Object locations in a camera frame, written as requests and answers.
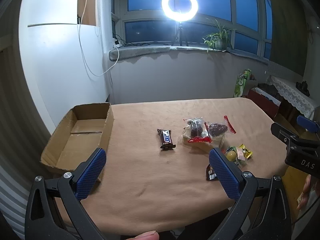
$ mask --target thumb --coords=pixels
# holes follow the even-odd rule
[[[128,240],[159,240],[159,234],[156,231],[150,231]]]

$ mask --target yellow candy wrapper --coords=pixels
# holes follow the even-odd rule
[[[240,145],[239,148],[242,149],[243,155],[244,155],[244,157],[247,158],[247,159],[248,159],[248,158],[252,155],[252,153],[253,153],[252,151],[249,151],[249,150],[245,147],[244,144]]]

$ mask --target table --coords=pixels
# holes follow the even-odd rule
[[[320,104],[301,93],[296,88],[294,82],[275,76],[269,76],[267,84],[274,85],[284,99],[297,108],[306,118],[313,120],[315,110]]]
[[[219,122],[227,115],[236,134],[225,145],[253,151],[242,170],[256,177],[284,175],[286,146],[270,132],[273,121],[246,98],[113,105],[114,124],[104,178],[81,201],[104,233],[137,235],[179,228],[233,205],[219,181],[206,181],[207,152],[185,145],[184,118]],[[156,129],[171,129],[174,150],[161,151]],[[65,221],[68,216],[57,201]]]

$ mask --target screw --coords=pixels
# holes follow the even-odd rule
[[[63,174],[63,177],[68,179],[72,176],[72,173],[71,172],[66,172],[65,174]]]
[[[251,178],[252,177],[252,173],[251,172],[248,172],[248,171],[245,171],[243,173],[243,175],[246,177],[246,178]]]
[[[36,176],[36,177],[35,177],[35,181],[36,181],[36,182],[41,181],[41,179],[42,179],[42,177],[41,177],[41,176]]]
[[[276,180],[276,181],[281,181],[281,178],[279,175],[274,175],[273,178]]]

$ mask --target white cable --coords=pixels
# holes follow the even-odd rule
[[[117,49],[118,51],[118,58],[116,60],[116,62],[110,67],[108,68],[105,72],[103,72],[102,74],[100,75],[96,75],[94,74],[91,69],[89,68],[88,64],[87,64],[87,61],[85,60],[85,56],[84,56],[84,52],[83,52],[83,48],[82,48],[82,44],[81,44],[81,39],[80,39],[80,30],[81,30],[81,24],[82,24],[82,20],[83,20],[83,16],[84,16],[84,13],[85,13],[85,9],[87,7],[87,1],[88,0],[85,0],[85,4],[84,4],[84,10],[83,10],[83,13],[82,13],[82,17],[81,17],[81,21],[80,21],[80,24],[79,24],[79,28],[78,28],[78,25],[77,25],[77,29],[78,29],[78,36],[79,36],[79,43],[80,43],[80,49],[81,49],[81,54],[82,54],[82,60],[83,60],[83,63],[84,63],[84,67],[87,67],[89,69],[89,71],[91,72],[92,75],[96,76],[96,77],[100,77],[102,75],[104,75],[105,73],[107,73],[111,68],[113,68],[113,66],[115,64],[117,64],[118,60],[119,60],[119,56],[120,56],[120,53],[119,53],[119,49],[116,47],[115,43],[113,43],[113,46]]]

